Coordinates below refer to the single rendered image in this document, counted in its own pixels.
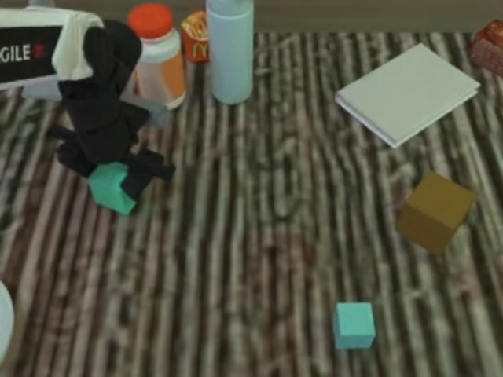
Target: turquoise cube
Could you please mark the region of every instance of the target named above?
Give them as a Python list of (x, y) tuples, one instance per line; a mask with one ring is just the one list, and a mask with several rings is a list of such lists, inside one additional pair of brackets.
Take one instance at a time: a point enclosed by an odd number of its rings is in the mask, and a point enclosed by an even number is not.
[(94, 201), (120, 214), (129, 214), (136, 202), (122, 190), (126, 176), (127, 166), (123, 163), (98, 165), (87, 178)]
[(370, 302), (340, 302), (333, 318), (336, 348), (354, 350), (370, 348), (376, 328)]

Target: white round object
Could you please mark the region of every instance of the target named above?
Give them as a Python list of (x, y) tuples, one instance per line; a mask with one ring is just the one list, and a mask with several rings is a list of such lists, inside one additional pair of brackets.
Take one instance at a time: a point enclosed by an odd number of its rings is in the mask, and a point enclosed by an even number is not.
[(0, 282), (0, 364), (9, 349), (14, 330), (14, 306), (6, 286)]

